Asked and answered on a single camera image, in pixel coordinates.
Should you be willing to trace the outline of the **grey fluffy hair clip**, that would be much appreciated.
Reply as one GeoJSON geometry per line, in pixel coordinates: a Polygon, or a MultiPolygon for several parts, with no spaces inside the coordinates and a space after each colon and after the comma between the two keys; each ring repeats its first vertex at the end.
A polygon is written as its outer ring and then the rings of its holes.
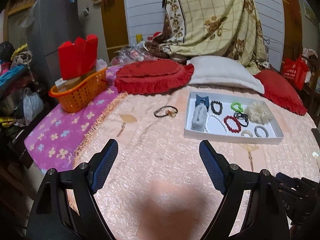
{"type": "Polygon", "coordinates": [[[191,129],[198,132],[205,130],[205,124],[207,120],[207,107],[203,104],[199,104],[195,107],[193,119],[191,121],[191,129]]]}

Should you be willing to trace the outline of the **cream dotted scrunchie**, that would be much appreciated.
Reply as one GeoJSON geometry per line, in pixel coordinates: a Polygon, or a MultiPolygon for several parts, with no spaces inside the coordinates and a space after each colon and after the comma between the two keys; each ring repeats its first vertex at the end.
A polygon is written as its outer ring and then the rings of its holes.
{"type": "Polygon", "coordinates": [[[252,103],[245,108],[244,113],[255,124],[265,125],[273,119],[272,112],[264,103],[252,103]]]}

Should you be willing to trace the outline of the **blue hair claw clip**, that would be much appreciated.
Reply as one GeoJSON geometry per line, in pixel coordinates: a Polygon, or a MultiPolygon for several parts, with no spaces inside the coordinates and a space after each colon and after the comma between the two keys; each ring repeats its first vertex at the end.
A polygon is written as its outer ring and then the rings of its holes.
{"type": "Polygon", "coordinates": [[[204,105],[207,111],[209,111],[209,107],[210,107],[209,97],[208,96],[201,97],[198,94],[196,94],[195,107],[197,107],[198,105],[204,105]]]}

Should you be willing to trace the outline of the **purple floral blanket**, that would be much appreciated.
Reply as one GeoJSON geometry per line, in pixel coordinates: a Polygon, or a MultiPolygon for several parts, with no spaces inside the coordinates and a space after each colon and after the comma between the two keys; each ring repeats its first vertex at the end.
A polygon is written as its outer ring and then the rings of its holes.
{"type": "Polygon", "coordinates": [[[85,135],[123,100],[124,96],[114,87],[119,69],[119,66],[107,69],[107,89],[85,108],[77,113],[66,113],[58,105],[27,136],[25,148],[43,174],[50,168],[70,170],[85,135]]]}

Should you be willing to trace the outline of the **white shallow cardboard tray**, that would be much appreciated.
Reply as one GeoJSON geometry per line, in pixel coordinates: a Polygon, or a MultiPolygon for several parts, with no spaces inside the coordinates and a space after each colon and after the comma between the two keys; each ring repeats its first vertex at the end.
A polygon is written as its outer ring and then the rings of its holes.
{"type": "Polygon", "coordinates": [[[190,92],[185,115],[184,137],[239,144],[280,144],[284,134],[274,115],[268,124],[260,125],[250,122],[248,116],[244,113],[245,108],[254,102],[267,105],[263,101],[234,95],[190,92]],[[196,94],[201,97],[208,96],[210,100],[203,132],[191,129],[196,94]]]}

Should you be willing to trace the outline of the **orange plastic basket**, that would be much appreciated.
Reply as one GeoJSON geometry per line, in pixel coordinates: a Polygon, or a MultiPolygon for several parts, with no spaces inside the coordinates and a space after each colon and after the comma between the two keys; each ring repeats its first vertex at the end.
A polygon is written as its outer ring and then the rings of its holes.
{"type": "Polygon", "coordinates": [[[72,89],[58,92],[53,86],[48,92],[51,98],[58,101],[66,113],[76,113],[86,107],[90,101],[108,88],[107,68],[88,76],[72,89]]]}

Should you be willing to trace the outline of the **white pillow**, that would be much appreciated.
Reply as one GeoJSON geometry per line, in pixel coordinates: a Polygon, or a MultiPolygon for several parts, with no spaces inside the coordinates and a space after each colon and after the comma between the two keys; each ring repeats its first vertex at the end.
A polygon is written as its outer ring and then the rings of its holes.
{"type": "Polygon", "coordinates": [[[221,56],[197,56],[189,59],[187,64],[192,64],[194,67],[189,85],[221,85],[248,88],[260,94],[265,92],[260,80],[233,59],[221,56]]]}

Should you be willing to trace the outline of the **red ruffled pillow right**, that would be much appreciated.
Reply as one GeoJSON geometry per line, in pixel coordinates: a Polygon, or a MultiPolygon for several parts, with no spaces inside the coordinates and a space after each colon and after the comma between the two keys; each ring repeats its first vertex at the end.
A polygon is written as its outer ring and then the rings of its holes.
{"type": "Polygon", "coordinates": [[[307,109],[304,107],[301,98],[283,76],[274,70],[265,69],[254,75],[254,77],[264,87],[263,97],[292,113],[300,116],[306,115],[307,109]]]}

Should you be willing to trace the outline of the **cluttered side shelf items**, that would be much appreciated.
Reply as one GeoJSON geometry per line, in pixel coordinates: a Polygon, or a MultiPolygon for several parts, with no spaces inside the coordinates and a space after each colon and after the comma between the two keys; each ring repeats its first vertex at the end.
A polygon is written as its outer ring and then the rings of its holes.
{"type": "Polygon", "coordinates": [[[27,44],[1,43],[1,129],[27,127],[44,110],[32,62],[27,44]]]}

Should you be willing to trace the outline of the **red ruffled cushion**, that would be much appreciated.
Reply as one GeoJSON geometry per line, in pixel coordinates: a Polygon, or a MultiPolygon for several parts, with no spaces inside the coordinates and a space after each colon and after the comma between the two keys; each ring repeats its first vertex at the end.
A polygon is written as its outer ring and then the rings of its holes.
{"type": "Polygon", "coordinates": [[[134,62],[116,72],[114,86],[120,93],[163,94],[187,85],[193,73],[192,64],[181,65],[169,59],[134,62]]]}

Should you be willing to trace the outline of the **red paper bag in basket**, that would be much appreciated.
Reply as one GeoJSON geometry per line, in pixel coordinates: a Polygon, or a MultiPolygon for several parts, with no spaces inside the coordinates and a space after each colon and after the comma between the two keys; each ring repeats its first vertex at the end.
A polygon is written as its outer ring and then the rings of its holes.
{"type": "Polygon", "coordinates": [[[74,43],[67,41],[59,46],[59,66],[63,80],[83,76],[95,67],[98,40],[96,35],[90,34],[86,39],[77,37],[74,43]]]}

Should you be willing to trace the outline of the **clear plastic bags pile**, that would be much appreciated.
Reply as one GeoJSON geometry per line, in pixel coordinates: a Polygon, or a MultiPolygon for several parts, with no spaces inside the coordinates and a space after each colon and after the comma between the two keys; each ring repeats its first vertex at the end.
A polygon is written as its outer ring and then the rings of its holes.
{"type": "Polygon", "coordinates": [[[124,66],[134,62],[156,61],[157,57],[153,56],[146,48],[145,42],[142,41],[134,46],[126,46],[115,52],[115,57],[111,60],[111,66],[124,66]]]}

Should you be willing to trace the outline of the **red shopping bag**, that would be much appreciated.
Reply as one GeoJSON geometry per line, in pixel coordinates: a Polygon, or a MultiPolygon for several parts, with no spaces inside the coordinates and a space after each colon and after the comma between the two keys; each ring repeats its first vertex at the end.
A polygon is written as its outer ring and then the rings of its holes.
{"type": "Polygon", "coordinates": [[[296,61],[286,58],[280,73],[294,89],[301,91],[308,71],[309,68],[300,55],[296,61]]]}

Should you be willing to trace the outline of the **floral checked quilt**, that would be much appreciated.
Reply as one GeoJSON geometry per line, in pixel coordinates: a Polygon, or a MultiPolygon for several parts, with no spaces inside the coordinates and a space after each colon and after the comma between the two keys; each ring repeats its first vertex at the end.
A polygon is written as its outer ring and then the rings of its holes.
{"type": "Polygon", "coordinates": [[[163,30],[147,50],[155,57],[223,56],[252,74],[267,61],[254,0],[162,0],[163,30]]]}

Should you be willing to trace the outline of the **grey refrigerator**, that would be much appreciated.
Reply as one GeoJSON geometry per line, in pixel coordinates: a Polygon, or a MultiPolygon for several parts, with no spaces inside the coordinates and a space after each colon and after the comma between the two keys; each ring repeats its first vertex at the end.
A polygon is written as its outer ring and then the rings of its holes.
{"type": "Polygon", "coordinates": [[[37,0],[33,20],[26,28],[27,44],[33,54],[33,69],[49,87],[61,78],[58,47],[83,37],[78,0],[37,0]]]}

